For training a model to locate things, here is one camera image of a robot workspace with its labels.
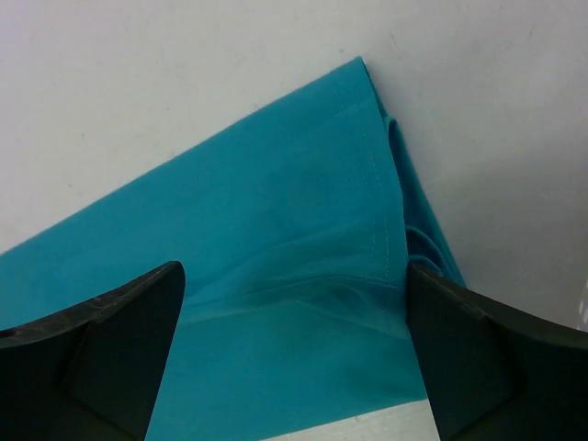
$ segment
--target folded cloth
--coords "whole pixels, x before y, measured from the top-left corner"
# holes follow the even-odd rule
[[[186,299],[150,440],[260,439],[424,398],[406,267],[463,283],[361,59],[0,256],[0,329],[169,260]]]

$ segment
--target white table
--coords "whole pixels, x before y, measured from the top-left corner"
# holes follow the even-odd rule
[[[574,325],[586,17],[584,0],[3,0],[0,251],[362,55],[470,287]]]

